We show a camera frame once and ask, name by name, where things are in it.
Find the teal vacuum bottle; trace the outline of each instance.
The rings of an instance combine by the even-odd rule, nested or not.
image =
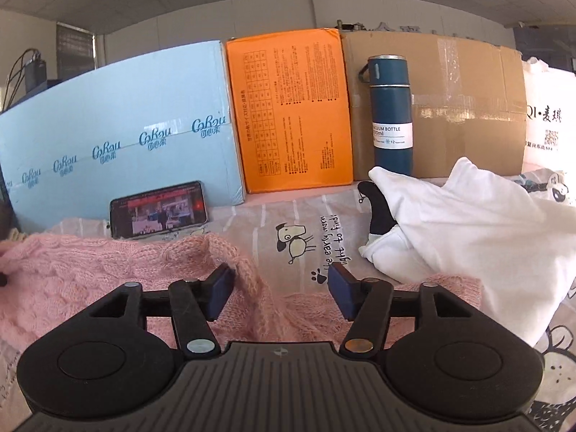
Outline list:
[[[368,70],[369,80],[364,73]],[[375,165],[410,176],[413,167],[412,95],[408,63],[400,55],[368,58],[358,77],[370,84]]]

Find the white wall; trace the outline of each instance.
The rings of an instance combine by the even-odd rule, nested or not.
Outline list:
[[[46,61],[48,79],[58,74],[56,65],[56,23],[0,9],[0,105],[4,99],[6,78],[16,59],[27,48],[36,48]],[[24,82],[16,99],[26,92]]]
[[[180,9],[104,36],[106,64],[192,42],[276,31],[334,27],[336,20],[380,22],[400,30],[459,37],[515,48],[512,29],[474,14],[420,0],[225,0]]]
[[[516,48],[514,31],[460,9],[421,0],[312,0],[318,27],[334,27],[336,20],[361,22],[368,29],[385,22],[388,27],[418,26],[421,32],[471,37]]]
[[[206,40],[313,28],[312,0],[225,0],[179,9],[105,36],[106,63]]]

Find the cardboard box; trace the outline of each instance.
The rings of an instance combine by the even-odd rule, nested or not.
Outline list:
[[[502,176],[519,174],[526,139],[526,93],[520,53],[433,34],[342,33],[350,96],[354,179],[374,166],[370,88],[358,80],[368,57],[408,61],[414,122],[414,177],[447,177],[468,157]]]
[[[115,198],[193,180],[211,207],[244,201],[218,41],[90,71],[1,114],[0,128],[2,173],[28,233],[109,219]]]
[[[335,29],[226,45],[244,177],[250,193],[346,185],[352,146]]]

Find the white plastic bag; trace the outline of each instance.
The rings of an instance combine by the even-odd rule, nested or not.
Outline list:
[[[576,148],[576,76],[535,57],[522,62],[526,86],[526,146],[523,171],[571,172]]]

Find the phone screen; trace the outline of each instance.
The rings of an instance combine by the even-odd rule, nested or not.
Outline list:
[[[131,238],[206,223],[200,182],[139,193],[110,203],[113,238]]]

